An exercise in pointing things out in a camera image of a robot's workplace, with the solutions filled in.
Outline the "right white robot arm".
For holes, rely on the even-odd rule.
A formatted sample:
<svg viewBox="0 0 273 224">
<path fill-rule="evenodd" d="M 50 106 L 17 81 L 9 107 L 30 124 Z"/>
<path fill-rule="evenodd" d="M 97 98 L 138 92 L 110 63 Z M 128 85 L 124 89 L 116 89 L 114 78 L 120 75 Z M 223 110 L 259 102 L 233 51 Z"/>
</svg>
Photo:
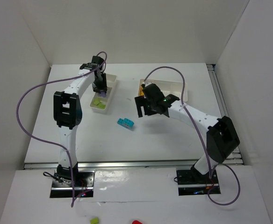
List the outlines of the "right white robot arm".
<svg viewBox="0 0 273 224">
<path fill-rule="evenodd" d="M 142 85 L 143 95 L 135 97 L 139 117 L 165 115 L 193 127 L 199 139 L 203 136 L 204 155 L 192 166 L 195 174 L 209 175 L 211 171 L 238 147 L 240 140 L 232 120 L 205 114 L 184 103 L 175 95 L 165 96 L 156 84 Z"/>
</svg>

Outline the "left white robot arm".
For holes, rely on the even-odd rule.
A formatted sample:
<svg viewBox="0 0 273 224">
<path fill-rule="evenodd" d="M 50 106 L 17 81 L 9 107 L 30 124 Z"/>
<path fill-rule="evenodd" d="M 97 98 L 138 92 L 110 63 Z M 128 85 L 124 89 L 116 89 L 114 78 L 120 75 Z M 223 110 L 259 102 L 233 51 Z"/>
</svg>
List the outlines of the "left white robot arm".
<svg viewBox="0 0 273 224">
<path fill-rule="evenodd" d="M 75 179 L 78 173 L 76 157 L 76 132 L 82 121 L 80 99 L 88 87 L 93 92 L 105 97 L 108 91 L 106 73 L 103 69 L 104 59 L 99 55 L 92 57 L 91 62 L 79 68 L 79 78 L 75 79 L 63 91 L 56 91 L 53 96 L 53 117 L 60 132 L 60 151 L 57 166 L 59 178 Z"/>
</svg>

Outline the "small purple lego brick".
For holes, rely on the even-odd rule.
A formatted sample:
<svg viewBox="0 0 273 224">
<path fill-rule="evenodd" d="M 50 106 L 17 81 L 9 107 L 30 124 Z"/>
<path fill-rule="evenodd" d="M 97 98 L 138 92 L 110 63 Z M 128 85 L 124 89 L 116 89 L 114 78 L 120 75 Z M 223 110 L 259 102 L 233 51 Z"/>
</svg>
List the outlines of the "small purple lego brick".
<svg viewBox="0 0 273 224">
<path fill-rule="evenodd" d="M 99 97 L 101 97 L 101 98 L 105 98 L 106 96 L 107 96 L 107 94 L 105 92 L 99 93 Z"/>
</svg>

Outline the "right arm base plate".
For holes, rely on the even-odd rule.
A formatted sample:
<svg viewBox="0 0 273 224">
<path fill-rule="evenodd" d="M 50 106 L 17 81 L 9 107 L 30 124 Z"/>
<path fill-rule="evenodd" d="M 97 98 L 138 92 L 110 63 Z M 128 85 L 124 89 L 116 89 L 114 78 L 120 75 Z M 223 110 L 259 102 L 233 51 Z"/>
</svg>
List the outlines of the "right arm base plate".
<svg viewBox="0 0 273 224">
<path fill-rule="evenodd" d="M 217 172 L 214 170 L 212 178 L 209 175 L 201 175 L 192 170 L 177 170 L 176 177 L 173 179 L 178 184 L 179 196 L 220 194 L 220 186 Z"/>
</svg>

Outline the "teal lego brick stack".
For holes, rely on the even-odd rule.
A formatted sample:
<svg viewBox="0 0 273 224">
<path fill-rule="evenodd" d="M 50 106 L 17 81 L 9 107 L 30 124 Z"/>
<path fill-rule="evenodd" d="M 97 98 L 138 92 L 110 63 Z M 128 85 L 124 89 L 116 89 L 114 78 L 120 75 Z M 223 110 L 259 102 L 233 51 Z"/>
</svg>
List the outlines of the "teal lego brick stack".
<svg viewBox="0 0 273 224">
<path fill-rule="evenodd" d="M 133 129 L 134 122 L 128 118 L 118 119 L 117 124 L 127 129 Z"/>
</svg>

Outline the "green lego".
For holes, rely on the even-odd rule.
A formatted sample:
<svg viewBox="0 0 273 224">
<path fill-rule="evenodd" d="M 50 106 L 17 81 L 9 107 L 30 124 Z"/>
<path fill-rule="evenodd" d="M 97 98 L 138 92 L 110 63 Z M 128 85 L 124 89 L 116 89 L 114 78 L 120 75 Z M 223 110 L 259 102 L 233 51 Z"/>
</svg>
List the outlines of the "green lego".
<svg viewBox="0 0 273 224">
<path fill-rule="evenodd" d="M 101 104 L 101 101 L 100 101 L 98 98 L 95 98 L 95 99 L 93 100 L 93 104 L 94 104 L 95 106 L 98 106 L 98 105 Z"/>
</svg>

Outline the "large white divided container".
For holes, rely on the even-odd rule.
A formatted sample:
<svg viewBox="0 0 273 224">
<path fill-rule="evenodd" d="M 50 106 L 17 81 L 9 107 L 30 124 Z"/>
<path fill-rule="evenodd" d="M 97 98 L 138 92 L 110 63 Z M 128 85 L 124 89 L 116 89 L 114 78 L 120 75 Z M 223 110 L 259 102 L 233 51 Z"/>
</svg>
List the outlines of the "large white divided container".
<svg viewBox="0 0 273 224">
<path fill-rule="evenodd" d="M 156 84 L 160 90 L 163 92 L 165 96 L 172 94 L 179 98 L 181 98 L 182 94 L 182 88 L 184 86 L 184 92 L 183 92 L 183 101 L 188 101 L 188 95 L 187 95 L 187 83 L 183 85 L 183 82 L 173 82 L 173 81 L 165 81 L 165 80 L 154 80 L 154 79 L 148 79 L 146 80 L 147 84 Z"/>
</svg>

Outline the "green lego plate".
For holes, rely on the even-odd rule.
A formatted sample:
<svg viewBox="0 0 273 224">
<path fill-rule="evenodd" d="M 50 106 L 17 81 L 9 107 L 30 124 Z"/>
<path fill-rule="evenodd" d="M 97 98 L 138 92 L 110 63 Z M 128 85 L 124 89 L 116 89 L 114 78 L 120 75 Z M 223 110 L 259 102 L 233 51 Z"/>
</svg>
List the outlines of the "green lego plate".
<svg viewBox="0 0 273 224">
<path fill-rule="evenodd" d="M 97 108 L 104 110 L 104 109 L 106 108 L 106 105 L 104 105 L 104 104 L 102 104 L 102 103 L 99 103 L 99 104 L 97 105 Z"/>
</svg>

